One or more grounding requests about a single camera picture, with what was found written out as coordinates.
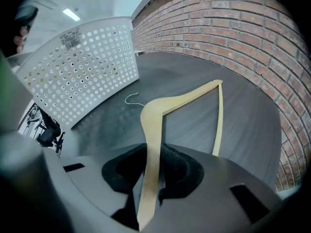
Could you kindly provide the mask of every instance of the round table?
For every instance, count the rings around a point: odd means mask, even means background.
[[[139,105],[178,96],[212,80],[223,80],[224,124],[220,157],[273,187],[280,160],[281,125],[277,106],[246,78],[220,65],[182,54],[153,52],[136,57],[139,80],[111,96],[65,134],[62,156],[92,155],[144,143]],[[215,88],[164,116],[162,141],[211,153],[218,121]]]

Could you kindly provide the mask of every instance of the ceiling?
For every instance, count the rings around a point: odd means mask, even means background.
[[[113,0],[25,0],[24,5],[39,9],[27,37],[23,52],[33,52],[48,40],[75,25],[112,16]],[[74,21],[63,13],[69,8],[81,20]]]

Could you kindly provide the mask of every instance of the wooden hanger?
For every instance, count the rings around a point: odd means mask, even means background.
[[[141,111],[140,121],[147,143],[147,163],[137,214],[140,231],[148,224],[155,213],[158,192],[163,116],[197,99],[210,90],[219,87],[218,126],[212,153],[213,155],[218,156],[223,131],[222,82],[222,80],[213,80],[181,96],[152,100],[147,103]]]

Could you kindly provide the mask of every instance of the rectangular slot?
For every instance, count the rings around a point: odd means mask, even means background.
[[[233,195],[247,214],[251,223],[256,223],[269,213],[269,210],[251,193],[245,185],[230,188]]]

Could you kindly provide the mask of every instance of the brick wall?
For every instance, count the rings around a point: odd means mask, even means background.
[[[301,183],[311,157],[311,63],[277,0],[153,0],[133,26],[137,50],[209,60],[263,90],[279,107],[282,125],[276,189]]]

